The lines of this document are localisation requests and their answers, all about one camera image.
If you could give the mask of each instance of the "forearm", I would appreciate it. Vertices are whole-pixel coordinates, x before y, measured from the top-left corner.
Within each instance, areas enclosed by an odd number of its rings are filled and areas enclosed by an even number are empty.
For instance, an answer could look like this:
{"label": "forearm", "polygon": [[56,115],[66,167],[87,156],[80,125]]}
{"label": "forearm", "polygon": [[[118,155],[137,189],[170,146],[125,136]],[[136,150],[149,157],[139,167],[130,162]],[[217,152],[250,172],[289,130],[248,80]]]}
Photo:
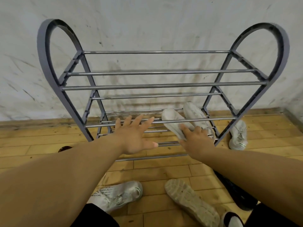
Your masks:
{"label": "forearm", "polygon": [[286,157],[215,148],[200,159],[278,213],[303,225],[303,164]]}
{"label": "forearm", "polygon": [[0,175],[0,226],[69,226],[122,153],[113,135]]}

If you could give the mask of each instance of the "white sneaker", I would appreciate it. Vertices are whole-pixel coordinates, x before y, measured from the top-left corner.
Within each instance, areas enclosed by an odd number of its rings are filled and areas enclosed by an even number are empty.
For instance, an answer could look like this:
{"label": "white sneaker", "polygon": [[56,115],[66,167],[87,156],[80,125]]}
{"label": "white sneaker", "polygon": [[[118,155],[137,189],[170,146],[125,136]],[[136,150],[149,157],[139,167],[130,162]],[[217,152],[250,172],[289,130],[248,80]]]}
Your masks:
{"label": "white sneaker", "polygon": [[[198,108],[193,102],[188,101],[183,106],[183,111],[185,118],[187,119],[207,119],[204,113]],[[212,125],[209,121],[197,121],[192,122],[192,124],[196,127],[199,126],[204,130],[208,131],[208,136],[215,141],[214,130],[212,129]]]}
{"label": "white sneaker", "polygon": [[130,181],[115,186],[103,188],[91,195],[87,203],[93,203],[105,212],[119,209],[127,203],[142,197],[142,184]]}
{"label": "white sneaker", "polygon": [[[185,119],[182,115],[180,115],[178,112],[176,112],[172,108],[166,108],[162,112],[162,121],[166,120],[179,120],[179,119]],[[190,122],[182,122],[188,129],[193,131],[195,127]],[[181,140],[186,140],[182,130],[180,129],[181,122],[176,123],[164,123],[164,126],[166,126],[169,130],[171,130],[173,133],[176,134],[176,136]]]}
{"label": "white sneaker", "polygon": [[220,221],[219,227],[243,227],[244,223],[241,220],[241,218],[233,213],[233,212],[227,212],[225,213]]}
{"label": "white sneaker", "polygon": [[167,194],[184,208],[191,216],[204,227],[218,227],[220,216],[217,211],[199,198],[193,189],[183,180],[171,179],[165,183]]}
{"label": "white sneaker", "polygon": [[244,150],[248,144],[245,122],[243,120],[239,120],[230,130],[230,133],[232,138],[229,141],[229,148],[233,150]]}

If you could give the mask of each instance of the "hand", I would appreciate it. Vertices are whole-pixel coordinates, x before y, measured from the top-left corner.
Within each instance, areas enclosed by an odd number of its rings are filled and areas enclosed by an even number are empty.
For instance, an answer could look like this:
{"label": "hand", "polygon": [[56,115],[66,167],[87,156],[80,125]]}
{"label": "hand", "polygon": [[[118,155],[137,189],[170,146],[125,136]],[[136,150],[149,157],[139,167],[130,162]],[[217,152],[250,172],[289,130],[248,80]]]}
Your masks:
{"label": "hand", "polygon": [[116,120],[115,132],[112,137],[115,136],[116,142],[119,142],[122,147],[123,154],[135,154],[141,150],[153,149],[158,147],[158,144],[152,141],[146,141],[142,138],[143,133],[154,121],[154,117],[140,124],[143,115],[139,115],[131,123],[131,116],[128,116],[123,126],[121,126],[121,120]]}
{"label": "hand", "polygon": [[207,136],[207,130],[202,130],[199,126],[196,126],[194,131],[191,132],[184,124],[180,124],[180,128],[187,141],[179,140],[179,143],[193,159],[201,161],[203,154],[214,151],[214,142]]}

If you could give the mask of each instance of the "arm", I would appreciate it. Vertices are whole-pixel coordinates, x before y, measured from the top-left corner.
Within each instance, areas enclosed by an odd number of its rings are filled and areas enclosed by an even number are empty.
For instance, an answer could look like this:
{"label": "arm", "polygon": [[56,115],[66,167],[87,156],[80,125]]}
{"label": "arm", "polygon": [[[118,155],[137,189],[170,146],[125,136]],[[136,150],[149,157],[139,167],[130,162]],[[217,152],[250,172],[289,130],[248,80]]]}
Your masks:
{"label": "arm", "polygon": [[0,174],[0,226],[70,226],[102,176],[121,154],[153,149],[143,132],[154,118],[143,115],[115,133]]}
{"label": "arm", "polygon": [[180,144],[192,158],[218,171],[268,207],[303,226],[303,163],[296,159],[216,148],[207,132],[181,125]]}

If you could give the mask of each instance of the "metal shoe rack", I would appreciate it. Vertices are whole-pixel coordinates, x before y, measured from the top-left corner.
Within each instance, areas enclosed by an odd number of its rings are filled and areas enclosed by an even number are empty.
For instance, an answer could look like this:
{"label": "metal shoe rack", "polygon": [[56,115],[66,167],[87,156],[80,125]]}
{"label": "metal shoe rack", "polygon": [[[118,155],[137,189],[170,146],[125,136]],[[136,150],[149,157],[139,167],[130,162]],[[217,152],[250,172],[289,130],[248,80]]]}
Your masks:
{"label": "metal shoe rack", "polygon": [[[69,65],[66,67],[64,72],[59,78],[57,78],[54,71],[51,56],[50,56],[50,37],[52,31],[59,27],[70,37],[74,43],[77,53],[74,58],[70,61]],[[278,44],[278,55],[275,62],[275,66],[269,76],[265,75],[262,71],[256,68],[251,64],[247,59],[241,56],[237,51],[237,47],[240,43],[246,38],[249,34],[255,32],[256,30],[266,29],[271,32]],[[88,128],[98,127],[97,138],[106,134],[101,134],[101,128],[107,127],[108,133],[113,132],[111,127],[115,125],[114,121],[108,120],[108,115],[116,112],[106,112],[102,101],[103,100],[115,100],[115,99],[134,99],[134,98],[151,98],[151,97],[178,97],[178,96],[207,96],[206,101],[204,102],[201,110],[206,114],[207,119],[184,119],[184,120],[169,120],[161,121],[161,119],[155,119],[153,124],[163,124],[163,123],[172,123],[172,122],[194,122],[194,121],[205,121],[209,120],[213,126],[213,129],[216,134],[215,145],[217,145],[224,136],[229,132],[229,130],[239,121],[243,115],[257,102],[257,100],[268,90],[268,88],[277,80],[277,78],[282,73],[289,55],[289,40],[286,32],[280,26],[273,23],[259,23],[249,27],[245,30],[233,43],[230,50],[226,51],[84,51],[81,47],[81,44],[76,37],[74,31],[68,26],[64,21],[59,19],[48,19],[45,20],[38,31],[37,39],[37,48],[40,64],[44,73],[45,78],[47,79],[50,86],[53,88],[54,92],[58,98],[63,103],[66,110],[69,112],[71,117],[74,119],[76,124],[79,126],[82,133],[85,135],[88,141],[93,141],[91,133]],[[86,55],[88,54],[176,54],[176,53],[226,53],[226,59],[222,64],[220,70],[158,70],[158,71],[100,71],[100,72],[91,72],[88,62],[86,60]],[[237,70],[227,70],[230,60],[232,57],[236,58],[241,64],[243,64],[246,69],[237,69]],[[73,72],[74,68],[81,61],[84,71],[81,73]],[[213,73],[217,74],[215,82],[213,83],[189,83],[189,84],[140,84],[140,85],[105,85],[97,86],[95,84],[93,76],[121,76],[121,75],[157,75],[157,74],[203,74],[203,73]],[[224,73],[252,73],[258,79],[255,82],[220,82]],[[87,76],[90,86],[71,86],[67,87],[66,83],[70,76]],[[245,103],[245,105],[240,109],[236,110],[229,99],[226,97],[221,86],[238,86],[238,85],[259,85],[260,87],[253,94],[253,96]],[[175,87],[211,87],[210,92],[208,93],[172,93],[172,94],[155,94],[155,95],[124,95],[124,96],[111,96],[103,97],[100,96],[98,90],[112,90],[112,89],[145,89],[145,88],[175,88]],[[70,90],[91,90],[90,97],[87,102],[84,114],[81,116],[72,102],[70,101],[66,91]],[[223,118],[212,118],[209,115],[207,110],[207,105],[210,102],[210,99],[213,95],[220,95],[223,101],[226,103],[227,107],[231,111],[231,117]],[[96,100],[98,106],[100,107],[101,116],[100,122],[96,125],[87,125],[87,118],[90,112],[92,102]],[[136,110],[136,111],[124,111],[119,112],[125,115],[128,114],[139,114],[139,113],[161,113],[163,109],[156,110]],[[231,119],[231,122],[226,126],[226,128],[220,133],[218,132],[214,120],[222,119]],[[150,127],[145,133],[155,133],[155,132],[166,132],[169,131],[165,129],[165,126]],[[178,142],[162,142],[159,143],[159,146],[174,146],[179,145]],[[125,160],[138,160],[138,159],[152,159],[152,158],[164,158],[172,156],[184,156],[186,154],[178,155],[164,155],[164,156],[150,156],[150,157],[141,157],[141,158],[128,158],[128,159],[119,159],[117,161]]]}

